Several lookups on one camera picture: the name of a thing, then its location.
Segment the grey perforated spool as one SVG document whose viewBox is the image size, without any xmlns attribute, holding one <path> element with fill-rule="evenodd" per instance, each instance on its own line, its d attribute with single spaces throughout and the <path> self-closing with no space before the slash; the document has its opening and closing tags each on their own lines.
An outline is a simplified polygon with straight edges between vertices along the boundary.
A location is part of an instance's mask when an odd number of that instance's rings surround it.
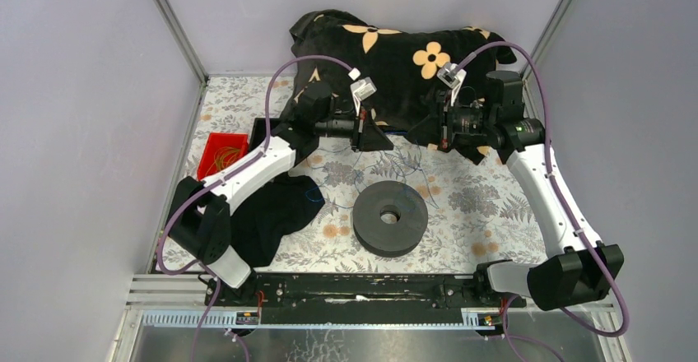
<svg viewBox="0 0 698 362">
<path fill-rule="evenodd" d="M 428 225 L 423 197 L 398 181 L 380 181 L 361 191 L 354 202 L 351 223 L 359 243 L 382 258 L 410 253 Z"/>
</svg>

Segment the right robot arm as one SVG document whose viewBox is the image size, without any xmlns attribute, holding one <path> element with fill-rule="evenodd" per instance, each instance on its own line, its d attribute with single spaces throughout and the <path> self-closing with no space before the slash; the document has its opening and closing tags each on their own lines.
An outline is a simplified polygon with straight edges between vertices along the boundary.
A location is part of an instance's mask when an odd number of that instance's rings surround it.
<svg viewBox="0 0 698 362">
<path fill-rule="evenodd" d="M 504 294 L 530 298 L 542 310 L 605 299 L 624 255 L 605 244 L 585 220 L 562 178 L 543 122 L 525 114 L 524 84 L 516 72 L 486 75 L 483 96 L 465 86 L 465 73 L 442 68 L 425 95 L 430 113 L 408 133 L 451 151 L 457 142 L 483 143 L 497 151 L 533 211 L 547 259 L 539 264 L 501 260 L 478 265 L 473 298 L 492 306 Z"/>
</svg>

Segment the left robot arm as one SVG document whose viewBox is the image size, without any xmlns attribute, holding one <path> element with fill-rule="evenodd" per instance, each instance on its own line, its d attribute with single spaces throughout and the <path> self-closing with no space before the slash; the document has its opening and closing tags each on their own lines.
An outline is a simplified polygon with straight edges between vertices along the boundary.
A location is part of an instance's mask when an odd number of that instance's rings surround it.
<svg viewBox="0 0 698 362">
<path fill-rule="evenodd" d="M 233 165 L 197 181 L 181 180 L 175 190 L 164 236 L 195 257 L 224 284 L 224 295 L 237 305 L 250 302 L 255 284 L 252 267 L 232 246 L 230 218 L 258 189 L 306 159 L 321 137 L 347 138 L 354 151 L 387 151 L 393 143 L 375 124 L 361 102 L 377 91 L 368 77 L 350 85 L 354 107 L 336 114 L 338 98 L 328 83 L 309 83 L 279 118 L 265 122 L 266 136 Z"/>
</svg>

